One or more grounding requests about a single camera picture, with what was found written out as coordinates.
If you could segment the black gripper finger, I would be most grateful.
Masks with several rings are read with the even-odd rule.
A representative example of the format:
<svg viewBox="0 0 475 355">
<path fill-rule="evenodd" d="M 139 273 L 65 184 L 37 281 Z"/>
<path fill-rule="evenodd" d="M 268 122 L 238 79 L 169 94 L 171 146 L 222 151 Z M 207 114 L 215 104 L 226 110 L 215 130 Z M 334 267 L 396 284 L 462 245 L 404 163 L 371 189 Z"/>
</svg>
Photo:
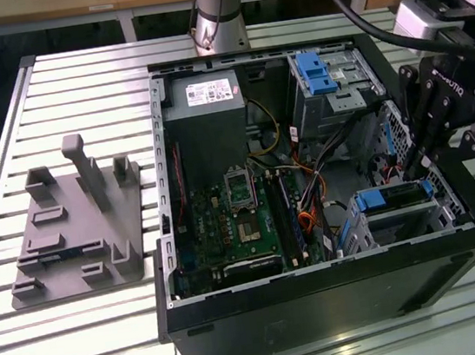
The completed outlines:
<svg viewBox="0 0 475 355">
<path fill-rule="evenodd" d="M 419 72 L 409 65 L 403 65 L 399 69 L 399 108 L 401 109 L 402 121 L 408 127 L 411 144 L 403 162 L 404 179 L 416 181 L 426 174 L 422 161 L 427 150 L 426 122 L 423 113 L 418 111 L 419 97 Z"/>
<path fill-rule="evenodd" d="M 429 134 L 423 137 L 421 143 L 417 143 L 419 158 L 417 165 L 429 168 L 432 164 L 447 161 L 469 161 L 475 159 L 475 122 L 461 135 L 458 146 L 452 147 L 447 140 L 449 131 L 442 131 L 439 136 Z"/>
</svg>

